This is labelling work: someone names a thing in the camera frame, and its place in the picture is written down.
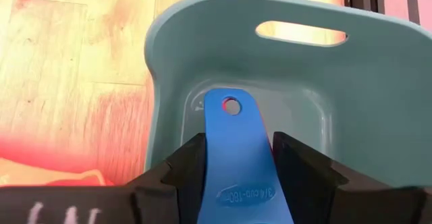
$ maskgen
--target screw hole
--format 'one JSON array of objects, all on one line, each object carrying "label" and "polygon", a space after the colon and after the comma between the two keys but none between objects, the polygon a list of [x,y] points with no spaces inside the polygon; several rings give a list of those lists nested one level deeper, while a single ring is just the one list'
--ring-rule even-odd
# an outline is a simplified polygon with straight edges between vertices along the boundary
[{"label": "screw hole", "polygon": [[230,115],[237,115],[240,112],[240,103],[236,99],[228,98],[223,101],[222,108]]}]

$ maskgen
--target floor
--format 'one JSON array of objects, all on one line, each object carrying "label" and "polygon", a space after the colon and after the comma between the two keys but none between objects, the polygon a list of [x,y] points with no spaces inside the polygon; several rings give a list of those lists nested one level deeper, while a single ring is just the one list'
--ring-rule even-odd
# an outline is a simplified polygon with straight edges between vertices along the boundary
[{"label": "floor", "polygon": [[[0,160],[98,169],[115,184],[142,173],[153,109],[144,38],[176,1],[0,0]],[[265,30],[315,43],[341,36]]]}]

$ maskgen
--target blue plastic piece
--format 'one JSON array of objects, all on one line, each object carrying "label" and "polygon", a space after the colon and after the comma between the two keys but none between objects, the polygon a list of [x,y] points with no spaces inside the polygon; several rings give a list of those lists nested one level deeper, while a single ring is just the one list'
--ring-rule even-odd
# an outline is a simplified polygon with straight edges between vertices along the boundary
[{"label": "blue plastic piece", "polygon": [[[227,99],[239,102],[237,115],[224,110]],[[205,95],[204,111],[207,173],[198,224],[294,223],[252,96],[213,89]]]}]

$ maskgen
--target embossed logo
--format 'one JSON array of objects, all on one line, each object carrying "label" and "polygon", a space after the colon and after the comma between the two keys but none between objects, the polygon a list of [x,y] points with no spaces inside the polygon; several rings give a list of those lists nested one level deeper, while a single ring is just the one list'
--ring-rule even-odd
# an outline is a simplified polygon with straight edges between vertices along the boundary
[{"label": "embossed logo", "polygon": [[276,195],[269,184],[244,184],[228,187],[216,195],[223,206],[251,206],[271,200]]}]

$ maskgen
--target handle hole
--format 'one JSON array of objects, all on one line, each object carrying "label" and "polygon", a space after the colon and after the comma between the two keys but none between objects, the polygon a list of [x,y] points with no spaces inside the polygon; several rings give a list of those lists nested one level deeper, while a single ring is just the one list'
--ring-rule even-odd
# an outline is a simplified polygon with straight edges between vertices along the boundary
[{"label": "handle hole", "polygon": [[256,33],[265,38],[315,46],[336,46],[348,39],[347,34],[342,31],[278,21],[259,24]]},{"label": "handle hole", "polygon": [[230,115],[239,114],[242,109],[240,103],[235,98],[227,98],[222,102],[222,109]]}]

